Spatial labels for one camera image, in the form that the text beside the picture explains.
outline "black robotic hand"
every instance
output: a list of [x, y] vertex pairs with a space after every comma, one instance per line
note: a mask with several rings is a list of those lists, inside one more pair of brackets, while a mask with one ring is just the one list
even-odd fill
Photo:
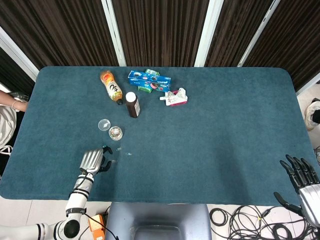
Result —
[[305, 159], [298, 159], [289, 155], [285, 156], [291, 163], [289, 166], [285, 161], [280, 161], [289, 175], [295, 192], [300, 199], [301, 207], [289, 204], [278, 192], [274, 192], [277, 201], [289, 211], [302, 217], [314, 226], [320, 227], [320, 181], [315, 169]]

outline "blue box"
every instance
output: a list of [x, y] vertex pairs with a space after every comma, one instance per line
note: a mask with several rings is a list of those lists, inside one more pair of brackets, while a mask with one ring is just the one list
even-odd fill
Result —
[[160, 92], [170, 91], [171, 77], [157, 76], [141, 71], [131, 71], [128, 79], [132, 85], [157, 90]]

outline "brown medicine bottle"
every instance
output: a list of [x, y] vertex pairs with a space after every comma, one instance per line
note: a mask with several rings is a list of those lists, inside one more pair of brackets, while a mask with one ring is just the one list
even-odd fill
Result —
[[125, 95], [125, 100], [130, 117], [137, 118], [140, 113], [140, 105], [137, 95], [130, 91]]

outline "white bottle cap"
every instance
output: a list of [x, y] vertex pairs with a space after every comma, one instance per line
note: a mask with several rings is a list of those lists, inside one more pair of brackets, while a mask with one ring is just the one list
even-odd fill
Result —
[[125, 95], [125, 99], [129, 103], [133, 103], [136, 100], [136, 94], [130, 91]]

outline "blue tablecloth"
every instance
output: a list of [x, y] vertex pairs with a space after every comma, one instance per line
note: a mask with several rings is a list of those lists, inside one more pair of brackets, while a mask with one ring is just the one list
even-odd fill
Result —
[[[0, 181], [9, 199], [68, 199], [85, 150], [113, 148], [91, 201], [276, 205], [274, 191], [297, 203], [279, 160], [316, 158], [289, 74], [280, 68], [152, 67], [186, 89], [188, 103], [165, 106], [128, 82], [146, 67], [43, 68]], [[111, 70], [141, 113], [108, 97], [100, 72]], [[98, 129], [101, 119], [123, 130], [120, 141]]]

